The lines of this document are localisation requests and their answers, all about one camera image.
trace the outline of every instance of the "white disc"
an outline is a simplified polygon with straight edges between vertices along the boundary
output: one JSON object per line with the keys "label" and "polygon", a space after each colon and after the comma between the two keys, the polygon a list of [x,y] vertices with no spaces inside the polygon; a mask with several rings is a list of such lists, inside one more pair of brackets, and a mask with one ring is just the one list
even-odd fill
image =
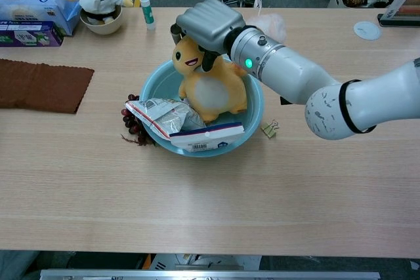
{"label": "white disc", "polygon": [[369,21],[357,22],[354,25],[353,30],[358,37],[368,39],[369,41],[378,39],[382,35],[381,29],[379,29],[376,24]]}

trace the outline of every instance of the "blue bowl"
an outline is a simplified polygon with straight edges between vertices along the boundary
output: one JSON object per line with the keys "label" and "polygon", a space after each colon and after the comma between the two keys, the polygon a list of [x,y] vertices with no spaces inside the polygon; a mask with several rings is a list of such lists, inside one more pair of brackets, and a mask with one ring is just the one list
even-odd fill
{"label": "blue bowl", "polygon": [[[178,89],[184,77],[175,70],[172,60],[169,60],[159,67],[147,78],[142,91],[140,92],[140,99],[142,101],[150,98],[172,98],[179,100]],[[242,145],[252,136],[258,128],[263,117],[264,111],[264,95],[261,86],[254,77],[247,75],[243,78],[245,88],[247,91],[247,110],[243,113],[233,115],[231,113],[223,113],[207,126],[241,122],[245,133],[235,142],[213,150],[189,152],[178,147],[173,146],[170,141],[164,140],[156,135],[149,127],[145,129],[149,135],[162,147],[177,154],[185,155],[187,157],[214,157],[232,151],[233,149]]]}

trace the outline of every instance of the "tissue box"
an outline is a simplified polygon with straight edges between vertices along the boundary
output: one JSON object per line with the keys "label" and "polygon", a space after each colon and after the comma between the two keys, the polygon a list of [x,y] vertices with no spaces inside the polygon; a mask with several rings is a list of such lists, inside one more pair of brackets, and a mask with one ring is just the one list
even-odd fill
{"label": "tissue box", "polygon": [[0,21],[0,47],[60,46],[62,42],[54,22]]}
{"label": "tissue box", "polygon": [[0,0],[0,20],[52,21],[62,35],[71,35],[79,22],[81,8],[67,0]]}

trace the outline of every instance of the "binder clip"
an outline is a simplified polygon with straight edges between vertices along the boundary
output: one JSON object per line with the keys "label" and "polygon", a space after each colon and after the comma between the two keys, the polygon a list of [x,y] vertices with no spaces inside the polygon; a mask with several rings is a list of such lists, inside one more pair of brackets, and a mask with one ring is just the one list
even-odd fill
{"label": "binder clip", "polygon": [[268,137],[268,139],[273,138],[276,135],[276,130],[279,129],[277,120],[273,119],[271,124],[264,123],[261,126],[261,130],[265,135]]}

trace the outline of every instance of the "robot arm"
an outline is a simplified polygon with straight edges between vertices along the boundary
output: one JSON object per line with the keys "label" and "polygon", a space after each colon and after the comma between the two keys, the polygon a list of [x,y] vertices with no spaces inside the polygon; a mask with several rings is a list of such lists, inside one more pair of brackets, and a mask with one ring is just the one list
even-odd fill
{"label": "robot arm", "polygon": [[[220,1],[198,3],[177,17],[177,25],[207,57],[227,53],[287,101],[306,104],[306,122],[322,138],[342,139],[384,121],[420,118],[420,59],[376,79],[342,85],[323,67],[246,26],[239,12]],[[204,70],[212,63],[208,58]]]}

